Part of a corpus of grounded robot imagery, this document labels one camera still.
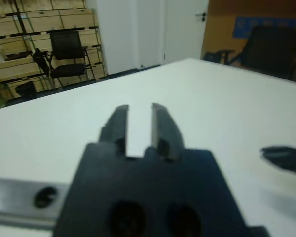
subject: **screw hole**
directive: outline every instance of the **screw hole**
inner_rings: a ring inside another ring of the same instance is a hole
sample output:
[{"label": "screw hole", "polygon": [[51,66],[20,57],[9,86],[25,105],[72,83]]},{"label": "screw hole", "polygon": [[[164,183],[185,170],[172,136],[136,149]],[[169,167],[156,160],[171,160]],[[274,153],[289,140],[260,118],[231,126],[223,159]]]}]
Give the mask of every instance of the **screw hole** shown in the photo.
[{"label": "screw hole", "polygon": [[168,207],[166,221],[174,237],[200,237],[201,222],[192,207],[172,204]]},{"label": "screw hole", "polygon": [[34,206],[42,209],[49,207],[57,197],[57,190],[53,187],[41,189],[34,197]]},{"label": "screw hole", "polygon": [[141,237],[146,228],[145,212],[134,202],[121,201],[111,210],[109,226],[114,237]]}]

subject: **white wall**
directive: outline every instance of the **white wall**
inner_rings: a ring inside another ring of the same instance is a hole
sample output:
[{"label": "white wall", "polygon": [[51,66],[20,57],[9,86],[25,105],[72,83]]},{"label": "white wall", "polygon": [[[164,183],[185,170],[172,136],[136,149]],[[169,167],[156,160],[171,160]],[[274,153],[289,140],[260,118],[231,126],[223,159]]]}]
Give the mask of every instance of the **white wall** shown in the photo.
[{"label": "white wall", "polygon": [[163,62],[165,0],[87,0],[97,10],[109,74]]},{"label": "white wall", "polygon": [[163,63],[165,0],[133,0],[137,3],[139,64],[151,67]]}]

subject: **mesh chair back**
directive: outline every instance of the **mesh chair back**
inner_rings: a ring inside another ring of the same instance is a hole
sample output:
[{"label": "mesh chair back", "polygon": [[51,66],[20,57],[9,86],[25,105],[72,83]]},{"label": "mesh chair back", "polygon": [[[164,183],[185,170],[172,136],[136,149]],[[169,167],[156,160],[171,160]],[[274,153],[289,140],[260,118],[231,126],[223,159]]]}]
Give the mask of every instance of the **mesh chair back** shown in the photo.
[{"label": "mesh chair back", "polygon": [[50,39],[57,60],[84,58],[78,31],[51,33]]},{"label": "mesh chair back", "polygon": [[42,54],[42,52],[37,48],[35,53],[33,54],[33,61],[38,64],[40,68],[44,71],[44,73],[49,77],[49,66]]},{"label": "mesh chair back", "polygon": [[241,65],[272,76],[286,78],[296,55],[296,30],[255,27],[243,49]]}]

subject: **shelving unit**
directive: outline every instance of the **shelving unit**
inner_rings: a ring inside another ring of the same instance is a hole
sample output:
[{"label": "shelving unit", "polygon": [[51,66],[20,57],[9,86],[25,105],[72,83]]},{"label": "shelving unit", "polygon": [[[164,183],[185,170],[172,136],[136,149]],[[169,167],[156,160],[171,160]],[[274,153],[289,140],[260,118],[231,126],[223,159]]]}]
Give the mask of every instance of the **shelving unit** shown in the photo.
[{"label": "shelving unit", "polygon": [[[84,0],[0,0],[0,46],[6,55],[33,53],[36,48],[52,51],[50,33],[79,31],[82,46],[86,47],[91,64],[87,76],[62,78],[63,85],[79,83],[107,75],[103,62],[97,14],[86,8]],[[74,63],[73,60],[53,60],[54,66]],[[5,85],[5,99],[19,97],[15,87],[33,81],[38,92],[53,89],[32,57],[0,63],[0,83]]]}]

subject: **black office chair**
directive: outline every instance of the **black office chair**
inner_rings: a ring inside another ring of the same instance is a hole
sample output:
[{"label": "black office chair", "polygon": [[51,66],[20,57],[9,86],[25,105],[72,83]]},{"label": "black office chair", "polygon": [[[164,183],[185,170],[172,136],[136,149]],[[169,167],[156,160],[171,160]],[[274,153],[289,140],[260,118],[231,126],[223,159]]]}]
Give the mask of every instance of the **black office chair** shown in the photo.
[{"label": "black office chair", "polygon": [[[49,58],[47,56],[48,52],[40,52],[39,49],[36,49],[33,59],[43,69],[47,76],[50,75],[53,78],[54,87],[55,78],[57,78],[61,87],[63,87],[59,78],[80,76],[87,73],[85,56],[87,56],[90,65],[91,62],[86,48],[83,48],[81,45],[79,33],[77,31],[51,33],[50,39],[53,52]],[[54,69],[51,64],[54,56],[57,60],[83,58],[84,63],[66,64]],[[45,59],[49,64],[50,74]],[[93,79],[95,79],[93,70],[91,69],[91,71]]]},{"label": "black office chair", "polygon": [[25,84],[19,85],[15,88],[16,93],[18,93],[24,100],[33,100],[37,98],[37,92],[32,81]]},{"label": "black office chair", "polygon": [[205,54],[204,60],[220,62],[224,55],[224,64],[231,65],[240,59],[241,66],[268,75],[290,79],[296,56],[296,30],[282,27],[255,27],[242,52],[228,60],[232,50],[223,50]]}]

